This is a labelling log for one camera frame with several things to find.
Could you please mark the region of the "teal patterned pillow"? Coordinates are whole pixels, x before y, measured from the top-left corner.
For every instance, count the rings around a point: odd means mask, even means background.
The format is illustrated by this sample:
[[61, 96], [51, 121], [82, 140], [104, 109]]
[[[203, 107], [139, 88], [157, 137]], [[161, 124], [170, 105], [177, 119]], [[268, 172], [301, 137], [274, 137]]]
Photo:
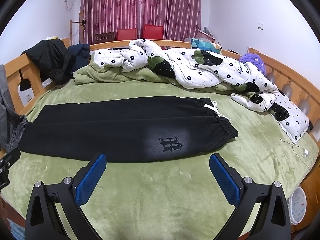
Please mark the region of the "teal patterned pillow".
[[212, 42], [201, 41], [196, 38], [190, 39], [190, 44], [192, 49], [211, 51], [217, 54], [221, 54], [222, 47], [220, 44], [215, 44]]

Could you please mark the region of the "black sweatpants with white stripe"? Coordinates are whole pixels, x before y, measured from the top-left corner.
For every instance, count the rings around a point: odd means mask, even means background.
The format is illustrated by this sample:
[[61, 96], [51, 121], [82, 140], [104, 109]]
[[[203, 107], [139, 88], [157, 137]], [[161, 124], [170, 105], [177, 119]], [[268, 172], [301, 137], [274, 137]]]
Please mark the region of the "black sweatpants with white stripe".
[[111, 163], [150, 163], [193, 157], [238, 136], [208, 98], [153, 96], [46, 105], [27, 124], [23, 152]]

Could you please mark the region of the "grey denim jeans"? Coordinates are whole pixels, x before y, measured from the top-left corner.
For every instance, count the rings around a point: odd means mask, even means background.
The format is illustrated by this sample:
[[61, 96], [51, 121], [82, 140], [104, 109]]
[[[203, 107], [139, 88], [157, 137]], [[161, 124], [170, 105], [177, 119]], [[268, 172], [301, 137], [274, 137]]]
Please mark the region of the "grey denim jeans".
[[3, 64], [1, 64], [0, 91], [1, 146], [6, 152], [10, 152], [18, 147], [28, 120], [25, 115], [15, 112]]

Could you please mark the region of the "white wall switch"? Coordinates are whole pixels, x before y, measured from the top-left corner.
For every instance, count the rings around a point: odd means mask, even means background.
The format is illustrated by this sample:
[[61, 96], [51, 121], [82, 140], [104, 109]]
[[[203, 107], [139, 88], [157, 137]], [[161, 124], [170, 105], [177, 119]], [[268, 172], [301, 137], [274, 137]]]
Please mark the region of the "white wall switch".
[[259, 30], [263, 30], [264, 29], [264, 25], [262, 23], [258, 23], [258, 29]]

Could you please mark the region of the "left red chair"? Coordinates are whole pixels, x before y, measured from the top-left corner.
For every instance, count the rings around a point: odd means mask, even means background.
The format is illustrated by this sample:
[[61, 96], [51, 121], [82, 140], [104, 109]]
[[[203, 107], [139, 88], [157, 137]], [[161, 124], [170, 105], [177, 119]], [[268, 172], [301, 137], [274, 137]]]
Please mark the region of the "left red chair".
[[116, 37], [117, 41], [135, 40], [137, 38], [137, 29], [118, 29]]

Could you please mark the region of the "dark wooden chair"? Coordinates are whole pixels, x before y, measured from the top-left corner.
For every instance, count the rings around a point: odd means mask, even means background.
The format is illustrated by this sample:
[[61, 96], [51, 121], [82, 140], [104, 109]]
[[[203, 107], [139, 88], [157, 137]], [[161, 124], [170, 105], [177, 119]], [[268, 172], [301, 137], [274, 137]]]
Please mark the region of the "dark wooden chair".
[[95, 34], [93, 44], [100, 44], [105, 42], [116, 41], [116, 32], [112, 31], [109, 33]]

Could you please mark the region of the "purple fluffy plush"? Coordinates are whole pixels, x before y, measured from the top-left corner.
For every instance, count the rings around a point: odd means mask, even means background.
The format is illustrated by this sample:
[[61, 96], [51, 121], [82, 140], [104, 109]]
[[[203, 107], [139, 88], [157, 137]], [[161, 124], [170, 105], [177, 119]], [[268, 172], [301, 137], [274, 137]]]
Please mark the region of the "purple fluffy plush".
[[266, 68], [263, 60], [258, 54], [246, 53], [239, 58], [241, 63], [250, 62], [255, 65], [264, 76], [266, 76]]

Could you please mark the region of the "wooden coat rack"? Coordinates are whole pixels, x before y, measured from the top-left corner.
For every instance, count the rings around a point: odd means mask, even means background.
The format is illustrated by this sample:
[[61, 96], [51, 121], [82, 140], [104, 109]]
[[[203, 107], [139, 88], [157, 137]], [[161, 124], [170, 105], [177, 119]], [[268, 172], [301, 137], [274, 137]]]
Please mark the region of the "wooden coat rack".
[[76, 45], [79, 43], [84, 43], [84, 31], [86, 29], [86, 21], [74, 21], [69, 20], [69, 39], [70, 45]]

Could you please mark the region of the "wooden bed frame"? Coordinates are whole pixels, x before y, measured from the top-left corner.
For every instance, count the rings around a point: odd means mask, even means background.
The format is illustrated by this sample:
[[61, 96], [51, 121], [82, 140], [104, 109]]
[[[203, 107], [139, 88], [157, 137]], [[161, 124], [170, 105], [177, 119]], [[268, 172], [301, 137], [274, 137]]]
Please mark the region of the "wooden bed frame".
[[[290, 67], [281, 62], [264, 55], [260, 51], [249, 48], [248, 52], [258, 54], [264, 61], [268, 77], [287, 96], [291, 98], [293, 103], [298, 104], [306, 111], [306, 115], [314, 124], [314, 129], [310, 132], [310, 137], [314, 141], [318, 141], [319, 128], [319, 89], [314, 86], [305, 77], [292, 70]], [[19, 114], [27, 113], [45, 92], [54, 87], [51, 83], [47, 87], [43, 87], [40, 83], [40, 71], [26, 55], [21, 55], [4, 66], [8, 78], [8, 86], [10, 95], [14, 104], [14, 108]], [[23, 79], [28, 79], [34, 92], [34, 98], [28, 103], [23, 103], [18, 94], [18, 85]], [[311, 224], [319, 211], [319, 162], [302, 181], [302, 188], [306, 192], [306, 215], [302, 222], [291, 227], [292, 233], [296, 234], [300, 230]]]

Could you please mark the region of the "white plastic basket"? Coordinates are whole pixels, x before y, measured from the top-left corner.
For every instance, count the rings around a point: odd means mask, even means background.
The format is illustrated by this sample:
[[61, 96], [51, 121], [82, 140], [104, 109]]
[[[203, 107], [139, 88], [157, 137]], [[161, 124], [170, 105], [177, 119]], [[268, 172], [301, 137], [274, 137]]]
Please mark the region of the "white plastic basket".
[[306, 205], [306, 194], [299, 186], [294, 190], [287, 201], [291, 225], [297, 225], [303, 220], [306, 213]]

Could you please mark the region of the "right red chair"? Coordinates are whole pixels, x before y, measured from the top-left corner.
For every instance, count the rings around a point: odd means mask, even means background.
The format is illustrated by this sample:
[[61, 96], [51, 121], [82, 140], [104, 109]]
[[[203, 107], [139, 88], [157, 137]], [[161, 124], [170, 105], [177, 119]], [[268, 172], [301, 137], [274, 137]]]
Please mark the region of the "right red chair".
[[145, 24], [143, 27], [142, 38], [148, 40], [162, 40], [164, 35], [164, 27], [162, 25]]

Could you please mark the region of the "white floral quilt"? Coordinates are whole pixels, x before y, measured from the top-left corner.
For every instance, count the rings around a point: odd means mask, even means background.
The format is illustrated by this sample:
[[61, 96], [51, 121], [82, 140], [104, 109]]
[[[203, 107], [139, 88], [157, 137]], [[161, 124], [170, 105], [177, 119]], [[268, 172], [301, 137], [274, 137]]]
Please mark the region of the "white floral quilt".
[[186, 89], [227, 83], [235, 102], [255, 112], [270, 112], [294, 144], [310, 125], [308, 117], [251, 62], [242, 63], [203, 49], [163, 50], [146, 39], [130, 41], [122, 50], [96, 50], [92, 61], [100, 69], [118, 67], [123, 72], [148, 67]]

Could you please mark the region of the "maroon floral curtain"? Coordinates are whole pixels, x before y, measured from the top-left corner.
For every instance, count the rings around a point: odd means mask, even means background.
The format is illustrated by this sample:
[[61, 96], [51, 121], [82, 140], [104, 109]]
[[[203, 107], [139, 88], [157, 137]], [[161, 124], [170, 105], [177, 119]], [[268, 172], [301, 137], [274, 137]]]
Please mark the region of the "maroon floral curtain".
[[93, 44], [96, 34], [119, 29], [160, 25], [166, 40], [182, 41], [201, 27], [201, 0], [81, 0], [80, 18], [85, 22], [83, 40]]

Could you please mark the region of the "red chair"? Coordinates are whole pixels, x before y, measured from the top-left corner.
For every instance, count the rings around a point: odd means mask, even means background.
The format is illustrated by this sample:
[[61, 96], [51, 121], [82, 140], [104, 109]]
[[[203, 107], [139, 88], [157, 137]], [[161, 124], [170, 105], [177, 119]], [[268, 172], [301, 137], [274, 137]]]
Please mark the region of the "red chair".
[[118, 29], [116, 37], [117, 41], [135, 40], [137, 38], [137, 29]]
[[164, 35], [164, 27], [162, 25], [145, 24], [143, 27], [142, 38], [148, 40], [162, 40]]

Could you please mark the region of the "navy blue garment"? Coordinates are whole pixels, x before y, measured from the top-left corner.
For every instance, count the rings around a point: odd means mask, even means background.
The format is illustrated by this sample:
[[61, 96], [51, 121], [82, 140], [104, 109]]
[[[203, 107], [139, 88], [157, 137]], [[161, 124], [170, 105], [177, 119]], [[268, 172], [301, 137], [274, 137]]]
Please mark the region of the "navy blue garment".
[[87, 43], [80, 43], [72, 45], [68, 50], [74, 55], [75, 62], [71, 68], [71, 73], [77, 71], [78, 69], [86, 66], [90, 62], [90, 47]]

